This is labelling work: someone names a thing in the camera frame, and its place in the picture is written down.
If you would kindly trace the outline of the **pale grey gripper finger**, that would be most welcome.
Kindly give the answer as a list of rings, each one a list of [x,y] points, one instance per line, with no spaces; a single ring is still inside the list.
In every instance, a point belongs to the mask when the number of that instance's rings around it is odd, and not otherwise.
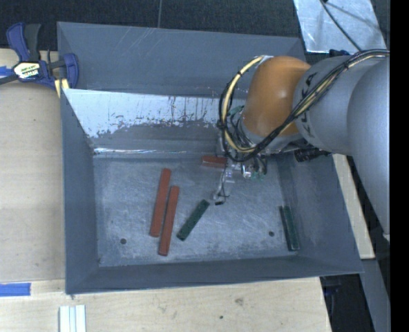
[[[226,171],[223,170],[219,177],[217,187],[213,191],[213,194],[212,194],[213,200],[225,200],[227,198],[226,191],[225,191],[225,182],[226,182]]]
[[[225,200],[216,200],[216,205],[222,205],[227,201],[227,199],[231,196],[233,187],[234,187],[233,181],[225,182],[225,191],[226,191],[227,198]]]

